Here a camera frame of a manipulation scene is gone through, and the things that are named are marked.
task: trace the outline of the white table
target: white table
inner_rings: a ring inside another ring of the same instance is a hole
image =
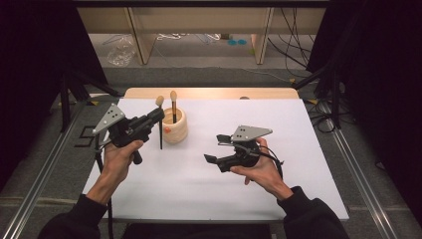
[[[256,183],[221,173],[205,161],[204,153],[227,156],[233,147],[217,145],[217,134],[232,134],[239,124],[271,128],[269,148],[283,160],[288,186],[300,185],[309,198],[322,199],[340,220],[347,212],[320,149],[301,100],[179,100],[187,114],[189,134],[182,142],[163,143],[158,126],[140,149],[143,163],[132,165],[112,198],[113,217],[143,222],[271,222],[285,212],[276,198]],[[156,108],[155,100],[123,99],[118,106],[126,117],[143,116]],[[170,100],[163,107],[171,107]],[[94,165],[84,193],[94,185]]]

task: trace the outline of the floor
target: floor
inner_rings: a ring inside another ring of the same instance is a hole
[[[126,67],[118,67],[107,60],[108,53],[116,47],[121,36],[91,35],[109,84],[124,92],[129,87],[290,87],[310,73],[304,70],[303,54],[289,47],[289,55],[283,56],[271,44],[268,45],[263,65],[256,65],[251,39],[246,35],[232,35],[236,44],[228,40],[214,40],[206,35],[181,35],[180,39],[163,38],[156,42],[147,65],[139,65],[136,56]],[[301,46],[311,50],[314,36],[300,36]],[[282,51],[290,36],[270,36]],[[312,100],[316,83],[299,90],[301,98]],[[92,94],[100,94],[88,87]],[[118,99],[95,95],[88,103],[72,105],[73,124],[67,138],[62,138],[61,106],[57,100],[51,109],[43,130],[37,135],[31,153],[15,170],[6,187],[0,193],[0,231],[6,233],[10,223],[19,220],[15,216],[26,205],[29,192],[36,191],[36,203],[28,203],[29,210],[16,229],[19,238],[34,238],[43,225],[54,215],[69,211],[76,202],[95,164],[92,142],[85,137],[90,126],[108,109],[109,103]],[[329,111],[329,102],[306,104],[310,118]],[[348,113],[346,102],[341,110]],[[392,184],[388,174],[376,165],[378,161],[370,145],[365,141],[358,122],[351,114],[341,118],[341,130],[330,130],[330,121],[316,124],[316,136],[331,170],[350,219],[343,225],[350,238],[422,238],[422,230]],[[55,151],[57,143],[63,146]],[[46,172],[44,184],[37,191],[33,184],[41,171]],[[270,225],[277,238],[286,238],[282,223]],[[114,223],[114,236],[120,238],[126,223]],[[107,238],[106,223],[100,229]]]

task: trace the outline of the black handle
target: black handle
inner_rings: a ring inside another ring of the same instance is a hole
[[[138,165],[138,164],[141,164],[142,163],[142,157],[140,156],[139,151],[134,152],[133,153],[133,156],[134,156],[134,158],[133,158],[133,163],[134,164]]]

